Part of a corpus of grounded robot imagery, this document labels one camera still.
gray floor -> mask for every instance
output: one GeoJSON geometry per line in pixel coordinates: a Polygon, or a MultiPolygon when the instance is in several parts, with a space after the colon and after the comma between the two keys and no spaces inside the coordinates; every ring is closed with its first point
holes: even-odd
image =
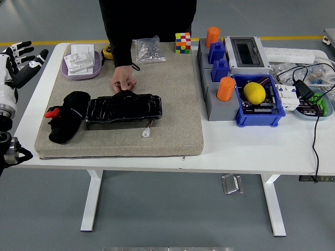
{"type": "MultiPolygon", "coordinates": [[[[334,28],[334,10],[331,0],[198,0],[193,37],[205,37],[210,26],[219,27],[222,36],[323,36],[325,28],[334,28]]],[[[2,0],[0,17],[0,43],[106,39],[97,1],[2,0]]],[[[132,22],[140,26],[140,20],[132,22]]],[[[335,49],[320,39],[262,43],[323,50],[335,60],[335,49]]],[[[35,54],[42,49],[51,54],[53,48],[35,46],[35,54]]],[[[12,134],[39,76],[19,90],[12,134]]],[[[274,237],[260,176],[241,175],[245,193],[236,196],[224,195],[221,176],[105,172],[94,230],[86,233],[80,232],[80,225],[90,183],[87,171],[7,169],[0,179],[0,250],[93,251],[111,246],[334,250],[334,183],[281,176],[275,186],[287,236],[274,237]]]]}

yellow floor line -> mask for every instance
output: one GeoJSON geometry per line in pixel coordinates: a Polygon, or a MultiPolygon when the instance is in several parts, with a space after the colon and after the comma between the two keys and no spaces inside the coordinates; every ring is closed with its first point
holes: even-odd
{"type": "MultiPolygon", "coordinates": [[[[323,39],[323,36],[278,36],[260,37],[261,40],[310,40],[323,39]]],[[[199,38],[192,38],[192,41],[199,41],[199,38]]],[[[0,42],[0,46],[10,46],[17,42],[0,42]]],[[[36,41],[32,45],[56,45],[59,43],[108,43],[108,40],[63,40],[63,41],[36,41]]]]}

orange cap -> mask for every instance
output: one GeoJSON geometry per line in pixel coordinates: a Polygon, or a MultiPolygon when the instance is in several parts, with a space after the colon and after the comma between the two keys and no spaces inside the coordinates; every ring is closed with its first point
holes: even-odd
{"type": "Polygon", "coordinates": [[[216,97],[221,101],[229,101],[235,88],[235,79],[232,77],[223,77],[220,81],[216,97]]]}
{"type": "Polygon", "coordinates": [[[209,27],[207,31],[205,46],[207,48],[210,48],[210,44],[219,41],[219,38],[220,38],[220,29],[214,26],[209,27]]]}

gray felt mat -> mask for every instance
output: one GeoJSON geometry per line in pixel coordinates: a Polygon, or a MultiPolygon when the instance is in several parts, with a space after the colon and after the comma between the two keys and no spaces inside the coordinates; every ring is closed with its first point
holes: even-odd
{"type": "MultiPolygon", "coordinates": [[[[101,52],[106,44],[95,44],[101,52]]],[[[50,119],[43,118],[35,149],[40,158],[80,158],[104,156],[186,156],[199,155],[203,150],[203,134],[191,54],[176,54],[175,43],[161,43],[166,62],[138,64],[133,71],[136,94],[153,94],[162,99],[163,117],[153,122],[148,138],[142,136],[148,121],[88,125],[82,122],[77,134],[66,144],[49,140],[50,119]]],[[[71,52],[69,45],[65,54],[71,52]]],[[[135,62],[134,45],[132,48],[135,62]]],[[[93,79],[74,81],[58,73],[48,106],[60,106],[63,99],[75,90],[90,94],[91,98],[112,96],[110,79],[114,64],[107,60],[99,75],[93,79]]]]}

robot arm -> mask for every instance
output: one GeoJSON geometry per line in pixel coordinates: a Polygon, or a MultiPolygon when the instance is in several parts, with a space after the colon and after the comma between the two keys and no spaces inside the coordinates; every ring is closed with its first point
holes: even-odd
{"type": "Polygon", "coordinates": [[[48,50],[42,50],[36,57],[22,56],[34,50],[30,45],[30,41],[16,43],[0,53],[0,176],[4,168],[32,158],[32,154],[20,145],[18,139],[7,132],[13,126],[17,89],[22,88],[40,71],[49,53],[48,50]]]}

